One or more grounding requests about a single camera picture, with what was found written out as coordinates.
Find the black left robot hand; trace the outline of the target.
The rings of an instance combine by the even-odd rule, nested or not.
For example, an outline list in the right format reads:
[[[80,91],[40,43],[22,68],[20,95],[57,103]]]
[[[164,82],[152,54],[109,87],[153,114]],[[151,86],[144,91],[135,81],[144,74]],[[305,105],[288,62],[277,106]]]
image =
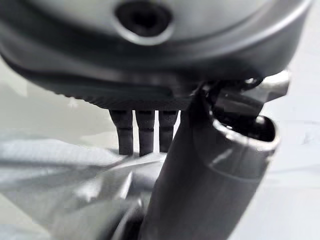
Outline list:
[[[310,0],[3,0],[0,55],[42,87],[110,111],[119,152],[166,159],[140,240],[226,240],[277,149],[261,115],[283,77]]]

